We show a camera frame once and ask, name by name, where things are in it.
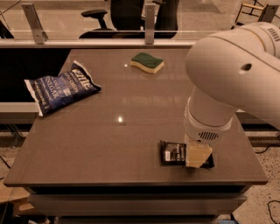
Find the green sponge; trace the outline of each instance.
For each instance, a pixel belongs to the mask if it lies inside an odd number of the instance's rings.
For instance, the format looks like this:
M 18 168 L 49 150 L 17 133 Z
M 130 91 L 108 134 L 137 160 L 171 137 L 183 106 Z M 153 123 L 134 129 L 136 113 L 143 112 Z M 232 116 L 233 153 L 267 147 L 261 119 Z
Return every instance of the green sponge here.
M 164 60 L 155 58 L 146 52 L 140 52 L 131 59 L 130 65 L 133 67 L 139 67 L 146 73 L 155 74 L 164 66 Z

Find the blue chip bag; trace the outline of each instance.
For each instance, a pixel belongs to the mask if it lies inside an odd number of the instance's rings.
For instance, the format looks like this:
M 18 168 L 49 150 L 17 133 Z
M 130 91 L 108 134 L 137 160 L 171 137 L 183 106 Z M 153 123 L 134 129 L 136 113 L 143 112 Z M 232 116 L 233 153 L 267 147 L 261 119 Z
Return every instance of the blue chip bag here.
M 77 61 L 73 62 L 70 72 L 61 73 L 58 77 L 44 76 L 36 80 L 24 81 L 38 104 L 40 116 L 77 102 L 102 89 L 93 82 L 87 69 Z

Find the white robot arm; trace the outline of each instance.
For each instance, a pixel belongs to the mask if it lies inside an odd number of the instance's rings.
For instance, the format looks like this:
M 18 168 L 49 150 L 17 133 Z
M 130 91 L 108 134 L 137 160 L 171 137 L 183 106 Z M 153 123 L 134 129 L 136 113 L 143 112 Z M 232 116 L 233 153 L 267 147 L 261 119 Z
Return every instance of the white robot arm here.
M 280 31 L 244 25 L 199 40 L 187 54 L 194 84 L 185 108 L 186 134 L 211 144 L 230 129 L 237 109 L 280 129 Z

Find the table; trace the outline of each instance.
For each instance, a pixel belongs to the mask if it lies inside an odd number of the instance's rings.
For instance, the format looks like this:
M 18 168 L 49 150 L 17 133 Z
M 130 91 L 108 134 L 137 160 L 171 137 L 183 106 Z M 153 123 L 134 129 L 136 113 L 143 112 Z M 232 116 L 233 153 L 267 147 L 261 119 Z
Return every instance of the table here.
M 164 59 L 157 74 L 130 66 L 139 52 Z M 211 220 L 231 214 L 263 172 L 236 116 L 213 145 L 212 169 L 163 166 L 159 141 L 185 141 L 188 49 L 72 50 L 102 91 L 38 117 L 4 183 L 27 189 L 45 215 Z

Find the floor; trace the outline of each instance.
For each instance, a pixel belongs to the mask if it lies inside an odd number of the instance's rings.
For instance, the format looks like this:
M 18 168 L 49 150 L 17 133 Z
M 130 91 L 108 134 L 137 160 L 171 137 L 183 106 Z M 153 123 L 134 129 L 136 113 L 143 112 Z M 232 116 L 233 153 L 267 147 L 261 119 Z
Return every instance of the floor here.
M 0 10 L 5 11 L 16 2 L 3 0 L 0 3 Z M 79 0 L 50 1 L 48 4 L 46 4 L 47 1 L 43 0 L 34 0 L 33 2 L 38 6 L 38 15 L 42 25 L 49 31 L 50 39 L 77 39 L 81 33 L 98 27 L 96 21 L 81 17 L 81 11 L 93 8 L 109 9 L 109 2 L 104 3 L 96 0 L 87 0 L 82 3 Z M 230 29 L 234 24 L 240 4 L 240 0 L 181 0 L 178 10 L 180 31 L 175 38 L 199 39 L 211 32 Z M 3 15 L 16 39 L 32 38 L 19 4 L 7 10 Z M 111 26 L 109 17 L 106 17 L 106 21 L 108 26 Z M 279 26 L 280 19 L 275 17 L 273 23 Z M 263 151 L 264 145 L 270 144 L 270 139 L 277 139 L 276 131 L 247 131 L 246 135 L 250 139 L 256 139 L 254 151 Z M 0 132 L 0 156 L 9 166 L 12 166 L 20 151 L 20 147 L 12 147 L 13 141 L 14 139 L 9 132 Z M 248 200 L 234 212 L 234 217 L 242 224 L 280 223 L 280 203 L 277 202 L 280 200 L 280 148 L 271 147 L 266 152 L 255 155 L 269 177 L 269 183 L 252 186 L 246 192 Z M 0 178 L 4 178 L 8 171 L 7 165 L 0 161 Z

